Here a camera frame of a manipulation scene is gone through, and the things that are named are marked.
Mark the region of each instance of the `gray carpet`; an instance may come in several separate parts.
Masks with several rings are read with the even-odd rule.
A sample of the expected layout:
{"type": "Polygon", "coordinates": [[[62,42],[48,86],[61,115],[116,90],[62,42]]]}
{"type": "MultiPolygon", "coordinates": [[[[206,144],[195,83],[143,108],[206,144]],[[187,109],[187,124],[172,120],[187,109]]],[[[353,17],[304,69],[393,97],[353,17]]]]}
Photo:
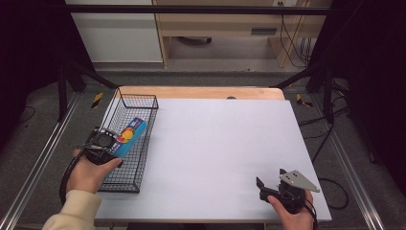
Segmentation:
{"type": "MultiPolygon", "coordinates": [[[[108,79],[118,84],[126,85],[244,85],[268,86],[276,84],[289,77],[289,73],[104,73],[108,79]]],[[[53,157],[48,162],[39,184],[21,215],[19,223],[43,223],[50,215],[60,209],[58,186],[64,168],[71,159],[71,151],[86,139],[89,131],[100,124],[102,115],[113,94],[107,89],[86,80],[89,86],[81,94],[79,105],[66,128],[53,157]],[[104,92],[98,108],[90,108],[98,92],[104,92]]],[[[310,98],[305,94],[300,82],[285,90],[285,97],[291,101],[298,121],[319,117],[315,107],[296,104],[296,92],[302,92],[304,101],[310,98]]],[[[11,141],[0,154],[0,215],[11,206],[13,199],[24,183],[35,163],[37,156],[51,134],[57,118],[56,86],[51,84],[34,92],[28,99],[27,105],[35,108],[33,117],[20,124],[12,135],[11,141]]],[[[336,102],[336,109],[346,106],[343,100],[336,102]]],[[[29,108],[22,117],[28,118],[29,108]]],[[[326,132],[322,122],[302,126],[303,137],[317,136],[326,132]]],[[[356,166],[364,186],[372,198],[373,204],[382,218],[386,229],[406,229],[406,198],[396,188],[384,166],[372,164],[368,152],[359,133],[346,114],[336,117],[334,131],[343,143],[350,161],[356,166]]],[[[319,148],[323,137],[305,139],[307,149],[312,157],[319,148]]],[[[319,177],[334,179],[350,194],[349,206],[344,210],[330,210],[333,221],[321,223],[322,229],[369,229],[361,215],[358,204],[351,193],[349,185],[338,164],[334,149],[327,141],[315,162],[315,170],[319,177]]],[[[322,182],[327,202],[333,206],[343,204],[344,195],[330,183],[322,182]]],[[[269,229],[278,229],[279,225],[269,225],[269,229]]]]}

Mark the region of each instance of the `metal bar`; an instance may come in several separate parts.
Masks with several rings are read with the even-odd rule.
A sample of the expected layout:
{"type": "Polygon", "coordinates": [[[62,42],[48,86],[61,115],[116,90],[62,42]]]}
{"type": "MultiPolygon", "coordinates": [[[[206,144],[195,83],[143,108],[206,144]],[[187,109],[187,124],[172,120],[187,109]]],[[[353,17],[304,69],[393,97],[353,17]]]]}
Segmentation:
{"type": "Polygon", "coordinates": [[[325,79],[325,91],[324,94],[325,96],[323,97],[323,111],[325,113],[326,120],[330,123],[334,123],[334,114],[332,113],[332,102],[331,102],[331,87],[332,87],[332,75],[331,75],[331,70],[330,68],[326,68],[325,71],[326,76],[324,77],[325,79]]]}
{"type": "MultiPolygon", "coordinates": [[[[320,115],[323,114],[321,106],[321,99],[320,97],[316,97],[313,94],[310,95],[311,100],[314,102],[315,107],[317,108],[320,115]]],[[[329,125],[325,121],[325,127],[328,129],[329,125]]],[[[365,222],[368,224],[371,230],[384,230],[385,227],[383,222],[377,213],[373,203],[371,201],[370,196],[367,193],[364,185],[361,182],[361,179],[358,176],[358,173],[355,171],[354,166],[351,164],[349,158],[347,157],[347,153],[344,150],[343,145],[338,138],[337,133],[333,130],[331,132],[331,143],[333,148],[335,149],[335,153],[337,156],[337,160],[343,170],[344,176],[346,177],[347,181],[349,182],[350,188],[352,190],[352,194],[355,197],[355,200],[358,203],[358,206],[361,210],[361,213],[365,219],[365,222]]]]}
{"type": "Polygon", "coordinates": [[[107,86],[108,88],[116,89],[116,88],[120,87],[120,85],[115,84],[115,83],[111,82],[110,80],[104,79],[103,77],[99,76],[96,72],[93,72],[92,70],[89,70],[89,69],[85,68],[84,66],[77,64],[76,62],[70,63],[69,66],[72,67],[73,69],[79,71],[80,73],[87,75],[88,77],[92,78],[93,80],[102,83],[103,85],[107,86]]]}
{"type": "Polygon", "coordinates": [[[249,7],[249,6],[146,6],[146,5],[42,5],[46,10],[88,13],[207,13],[329,15],[349,12],[330,8],[249,7]]]}
{"type": "Polygon", "coordinates": [[[20,218],[25,206],[27,205],[35,189],[36,184],[39,181],[40,176],[44,172],[49,159],[54,153],[54,149],[60,139],[60,136],[62,135],[64,129],[66,128],[67,124],[71,119],[71,116],[76,108],[78,100],[79,93],[74,93],[74,97],[71,99],[71,102],[69,103],[66,116],[61,122],[56,123],[56,127],[54,128],[53,133],[48,139],[48,142],[45,145],[44,149],[42,149],[42,152],[39,154],[38,159],[36,160],[33,169],[31,170],[26,181],[24,182],[24,185],[20,189],[20,192],[18,193],[8,212],[2,217],[0,222],[1,230],[9,230],[9,229],[12,230],[15,224],[17,223],[18,219],[20,218]]]}
{"type": "Polygon", "coordinates": [[[314,72],[319,71],[320,67],[321,67],[321,63],[316,62],[312,66],[305,68],[304,70],[295,74],[294,76],[290,77],[289,79],[284,80],[281,83],[274,85],[274,86],[270,86],[270,87],[284,89],[285,87],[289,86],[290,84],[292,84],[300,79],[312,76],[314,74],[314,72]]]}

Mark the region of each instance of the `gray floor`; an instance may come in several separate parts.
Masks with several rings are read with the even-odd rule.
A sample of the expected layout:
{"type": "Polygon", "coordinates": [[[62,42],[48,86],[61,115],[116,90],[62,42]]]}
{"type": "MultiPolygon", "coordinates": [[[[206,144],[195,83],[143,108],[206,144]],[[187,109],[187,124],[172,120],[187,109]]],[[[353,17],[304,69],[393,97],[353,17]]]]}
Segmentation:
{"type": "MultiPolygon", "coordinates": [[[[276,67],[272,54],[264,53],[270,49],[266,39],[236,39],[214,38],[212,44],[195,44],[194,41],[175,40],[170,56],[170,67],[163,70],[159,66],[139,64],[140,69],[105,68],[101,66],[100,73],[119,84],[130,85],[230,85],[230,86],[269,86],[289,78],[300,69],[276,67]],[[238,49],[242,43],[245,49],[238,49]]],[[[26,209],[21,214],[18,224],[41,224],[46,218],[58,212],[60,204],[57,188],[64,167],[70,160],[71,149],[83,142],[88,130],[97,126],[102,118],[103,109],[108,103],[113,91],[86,79],[88,87],[80,94],[79,105],[72,116],[71,124],[65,129],[53,156],[45,168],[40,182],[35,187],[26,209]],[[104,96],[97,109],[91,109],[90,104],[97,92],[103,91],[104,96]]],[[[284,90],[285,97],[291,101],[298,122],[320,116],[317,108],[307,107],[296,103],[296,94],[301,93],[305,102],[314,102],[319,95],[307,95],[303,86],[306,80],[301,80],[284,90]]],[[[335,109],[346,106],[344,100],[335,102],[335,109]]],[[[4,216],[17,197],[25,178],[30,174],[35,160],[46,145],[56,125],[57,93],[56,85],[51,84],[30,95],[26,109],[21,117],[22,122],[11,134],[11,141],[2,149],[0,154],[0,216],[4,216]]],[[[373,206],[382,219],[386,229],[406,229],[406,198],[395,186],[385,167],[372,164],[368,151],[359,136],[359,132],[346,113],[336,116],[333,128],[339,140],[359,175],[362,184],[370,196],[373,206]]],[[[323,122],[301,126],[303,137],[310,157],[319,148],[323,137],[317,136],[326,132],[323,122]]],[[[328,139],[314,164],[319,177],[334,179],[350,194],[349,206],[344,210],[330,210],[333,221],[321,223],[322,229],[370,229],[361,214],[359,203],[352,194],[350,185],[337,160],[336,148],[328,139]]],[[[339,206],[344,202],[342,192],[331,184],[322,182],[327,202],[339,206]]],[[[280,229],[279,225],[268,225],[268,229],[280,229]]]]}

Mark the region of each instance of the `white cabinet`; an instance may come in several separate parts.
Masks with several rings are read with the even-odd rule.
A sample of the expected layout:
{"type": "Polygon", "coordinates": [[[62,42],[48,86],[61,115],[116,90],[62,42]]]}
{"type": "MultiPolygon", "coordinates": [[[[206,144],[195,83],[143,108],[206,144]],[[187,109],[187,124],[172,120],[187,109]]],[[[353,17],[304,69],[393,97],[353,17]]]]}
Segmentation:
{"type": "MultiPolygon", "coordinates": [[[[66,4],[151,5],[151,1],[66,0],[66,4]]],[[[162,62],[154,14],[72,15],[93,62],[162,62]]]]}

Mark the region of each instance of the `black curtain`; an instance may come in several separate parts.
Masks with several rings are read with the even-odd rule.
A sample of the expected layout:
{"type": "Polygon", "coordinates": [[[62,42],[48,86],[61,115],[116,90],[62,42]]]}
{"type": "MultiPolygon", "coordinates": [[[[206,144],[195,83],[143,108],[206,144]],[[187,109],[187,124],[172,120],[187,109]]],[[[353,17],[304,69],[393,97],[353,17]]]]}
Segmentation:
{"type": "MultiPolygon", "coordinates": [[[[335,0],[336,8],[360,1],[335,0]]],[[[334,78],[346,79],[352,117],[371,156],[388,168],[406,195],[406,5],[402,0],[366,0],[334,44],[328,66],[334,78]]],[[[349,15],[328,16],[310,65],[324,56],[329,42],[349,15]]]]}
{"type": "MultiPolygon", "coordinates": [[[[0,2],[0,148],[7,142],[25,109],[28,95],[57,81],[66,61],[94,71],[78,29],[69,12],[44,11],[41,4],[63,0],[2,0],[0,2]]],[[[77,72],[69,73],[76,90],[84,84],[77,72]]]]}

